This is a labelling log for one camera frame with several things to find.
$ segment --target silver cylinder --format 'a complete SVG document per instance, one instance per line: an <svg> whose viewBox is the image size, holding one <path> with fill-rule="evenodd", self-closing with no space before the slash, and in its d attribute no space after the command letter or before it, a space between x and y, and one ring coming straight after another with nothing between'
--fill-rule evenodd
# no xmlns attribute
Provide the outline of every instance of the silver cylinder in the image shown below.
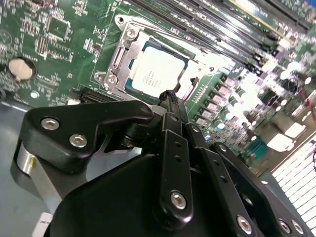
<svg viewBox="0 0 316 237"><path fill-rule="evenodd" d="M29 153L23 146L23 143L21 143L16 162L22 172L30 175L31 169L34 164L34 158L35 158L35 155Z"/></svg>

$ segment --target motherboard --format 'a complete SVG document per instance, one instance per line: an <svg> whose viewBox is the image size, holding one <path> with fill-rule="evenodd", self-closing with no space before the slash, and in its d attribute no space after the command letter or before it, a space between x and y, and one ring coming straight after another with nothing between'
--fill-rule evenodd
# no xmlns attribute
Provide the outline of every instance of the motherboard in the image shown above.
<svg viewBox="0 0 316 237"><path fill-rule="evenodd" d="M152 105L173 90L207 142L259 160L304 133L315 17L303 0L2 0L1 99Z"/></svg>

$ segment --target red wire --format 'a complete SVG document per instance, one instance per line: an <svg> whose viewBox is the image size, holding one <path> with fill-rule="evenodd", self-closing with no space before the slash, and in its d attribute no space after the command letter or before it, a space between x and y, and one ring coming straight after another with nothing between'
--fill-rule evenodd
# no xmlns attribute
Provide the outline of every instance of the red wire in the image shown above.
<svg viewBox="0 0 316 237"><path fill-rule="evenodd" d="M313 154L314 170L315 170L315 172L316 172L316 157L315 157L315 155L316 155L316 148L315 148L314 154Z"/></svg>
<svg viewBox="0 0 316 237"><path fill-rule="evenodd" d="M307 104L308 108L312 112L313 120L316 123L316 116L315 116L315 113L314 113L314 107L313 107L312 102L308 99L307 94L305 93L305 91L303 89L301 89L301 95L304 98L304 100L306 101L306 104Z"/></svg>

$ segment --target cpu socket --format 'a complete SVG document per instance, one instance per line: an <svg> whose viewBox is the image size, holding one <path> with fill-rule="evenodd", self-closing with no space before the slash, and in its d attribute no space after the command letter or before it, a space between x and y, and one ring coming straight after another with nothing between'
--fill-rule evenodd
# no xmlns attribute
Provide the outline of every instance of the cpu socket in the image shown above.
<svg viewBox="0 0 316 237"><path fill-rule="evenodd" d="M123 99L154 103L166 90L186 100L204 75L205 56L188 40L144 18L117 15L122 31L106 72L95 80Z"/></svg>

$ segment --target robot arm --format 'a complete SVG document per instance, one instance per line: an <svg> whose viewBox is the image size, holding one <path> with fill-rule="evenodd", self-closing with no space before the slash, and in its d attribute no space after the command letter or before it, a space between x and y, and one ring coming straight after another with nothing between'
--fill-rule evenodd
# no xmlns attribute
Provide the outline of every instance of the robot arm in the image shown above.
<svg viewBox="0 0 316 237"><path fill-rule="evenodd" d="M143 152L87 182L102 142L105 154ZM169 91L151 108L124 101L30 110L13 165L54 214L46 237L307 236L229 147L208 147Z"/></svg>

